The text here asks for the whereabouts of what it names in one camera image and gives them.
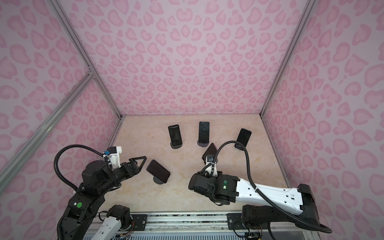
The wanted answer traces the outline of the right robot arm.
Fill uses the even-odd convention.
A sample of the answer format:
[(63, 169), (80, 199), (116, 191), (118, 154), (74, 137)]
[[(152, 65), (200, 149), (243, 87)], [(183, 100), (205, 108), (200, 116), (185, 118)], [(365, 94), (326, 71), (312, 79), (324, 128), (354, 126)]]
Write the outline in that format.
[(247, 203), (243, 206), (244, 224), (291, 222), (310, 231), (315, 228), (303, 222), (321, 226), (313, 192), (306, 184), (300, 184), (297, 188), (265, 185), (256, 185), (253, 188), (249, 181), (231, 175), (221, 174), (208, 178), (194, 174), (188, 188), (220, 206), (236, 202)]

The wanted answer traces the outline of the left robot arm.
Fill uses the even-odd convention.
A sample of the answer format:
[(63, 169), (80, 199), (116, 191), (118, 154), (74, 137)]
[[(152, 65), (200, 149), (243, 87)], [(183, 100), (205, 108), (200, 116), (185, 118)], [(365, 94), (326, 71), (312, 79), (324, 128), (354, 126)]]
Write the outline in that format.
[(105, 194), (138, 175), (146, 160), (146, 156), (129, 159), (114, 170), (102, 160), (89, 163), (82, 172), (83, 182), (57, 224), (58, 239), (81, 240), (105, 202)]

